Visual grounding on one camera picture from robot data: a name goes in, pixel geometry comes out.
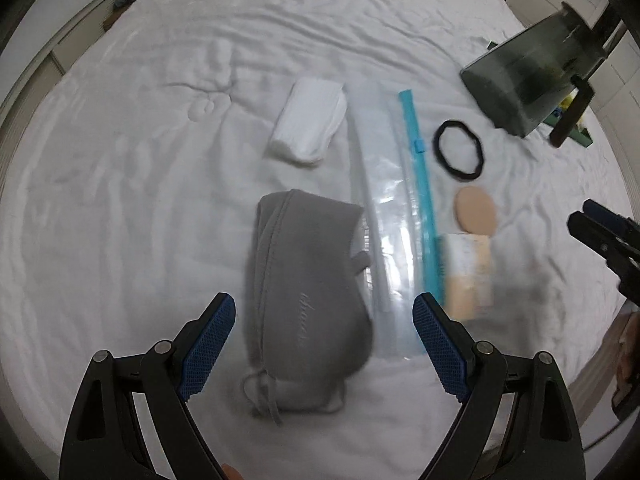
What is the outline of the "green tray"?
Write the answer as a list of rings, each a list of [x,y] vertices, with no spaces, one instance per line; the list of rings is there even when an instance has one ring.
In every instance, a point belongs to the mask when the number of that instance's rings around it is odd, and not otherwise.
[[[545,120],[544,124],[550,127],[555,127],[563,116],[563,111],[557,107]],[[593,144],[592,137],[588,129],[582,124],[581,120],[576,122],[573,129],[570,130],[568,135],[570,139],[581,145],[583,148],[589,148]]]

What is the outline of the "yellow towel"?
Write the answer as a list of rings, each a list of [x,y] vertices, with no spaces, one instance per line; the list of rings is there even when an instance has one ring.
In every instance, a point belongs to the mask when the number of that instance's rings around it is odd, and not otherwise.
[[[574,90],[569,96],[567,96],[559,105],[559,118],[563,118],[566,113],[573,106],[575,100],[578,100],[578,110],[579,114],[576,117],[575,126],[577,128],[582,128],[582,118],[584,117],[584,113],[587,105],[582,102],[582,99],[578,96],[578,91]]]

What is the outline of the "grey face mask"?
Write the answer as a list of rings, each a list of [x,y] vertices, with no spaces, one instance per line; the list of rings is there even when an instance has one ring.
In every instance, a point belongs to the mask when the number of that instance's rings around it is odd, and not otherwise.
[[[361,206],[302,190],[262,196],[252,262],[256,372],[242,388],[258,415],[333,414],[370,359],[373,323],[354,248]]]

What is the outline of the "small tissue packet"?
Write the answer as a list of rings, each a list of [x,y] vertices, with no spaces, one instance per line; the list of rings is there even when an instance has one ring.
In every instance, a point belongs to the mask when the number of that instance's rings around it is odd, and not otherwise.
[[[480,318],[494,304],[490,238],[475,234],[444,234],[439,244],[447,314],[459,322]]]

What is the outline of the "white cloth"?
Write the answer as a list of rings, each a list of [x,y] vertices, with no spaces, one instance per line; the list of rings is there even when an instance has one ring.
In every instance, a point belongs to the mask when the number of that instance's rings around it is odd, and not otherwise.
[[[346,115],[343,87],[332,80],[299,78],[273,128],[268,152],[299,166],[321,164]]]

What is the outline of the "clear zip bag blue slider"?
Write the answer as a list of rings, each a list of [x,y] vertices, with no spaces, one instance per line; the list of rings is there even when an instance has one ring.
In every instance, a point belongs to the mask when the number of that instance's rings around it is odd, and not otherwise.
[[[354,195],[364,208],[374,353],[401,359],[424,352],[412,320],[422,292],[444,299],[444,278],[426,142],[410,89],[375,80],[346,86]]]

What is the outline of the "beige round powder puff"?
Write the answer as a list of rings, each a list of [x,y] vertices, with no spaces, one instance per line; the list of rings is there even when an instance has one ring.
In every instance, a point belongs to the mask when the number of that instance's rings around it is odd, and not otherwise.
[[[497,211],[492,198],[478,186],[460,188],[454,198],[454,215],[467,233],[493,236],[497,231]]]

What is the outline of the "white wardrobe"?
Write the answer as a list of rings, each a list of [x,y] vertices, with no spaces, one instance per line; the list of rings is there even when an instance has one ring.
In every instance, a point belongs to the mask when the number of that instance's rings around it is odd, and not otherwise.
[[[531,25],[560,4],[569,3],[589,25],[596,24],[605,10],[605,0],[506,0],[525,25]],[[602,125],[618,134],[639,132],[639,47],[627,32],[608,59],[591,77],[596,94],[592,109]]]

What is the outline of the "white bed duvet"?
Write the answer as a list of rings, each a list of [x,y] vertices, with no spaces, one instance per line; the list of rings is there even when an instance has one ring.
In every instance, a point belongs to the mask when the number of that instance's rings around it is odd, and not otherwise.
[[[494,301],[470,326],[516,356],[552,353],[572,382],[623,304],[615,275],[567,232],[593,198],[630,211],[599,125],[592,148],[497,128],[459,73],[522,26],[504,0],[139,0],[53,88],[13,157],[1,200],[1,362],[25,422],[58,455],[96,350],[137,353],[217,292],[238,324],[190,407],[215,455],[252,479],[413,479],[457,402],[422,353],[374,356],[334,415],[254,417],[248,269],[258,200],[300,188],[358,202],[341,126],[326,159],[267,151],[296,79],[368,82],[399,112],[411,90],[424,138],[445,119],[480,137],[480,185],[498,209]]]

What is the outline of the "dark glass jar wooden lid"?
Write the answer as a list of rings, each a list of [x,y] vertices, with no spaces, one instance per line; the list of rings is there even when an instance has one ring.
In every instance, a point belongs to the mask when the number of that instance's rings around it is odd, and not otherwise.
[[[460,76],[480,110],[498,128],[524,138],[574,90],[587,106],[589,78],[608,56],[605,44],[620,19],[602,15],[588,23],[568,3],[537,24],[493,47]],[[549,142],[561,146],[579,114],[578,100],[553,127]]]

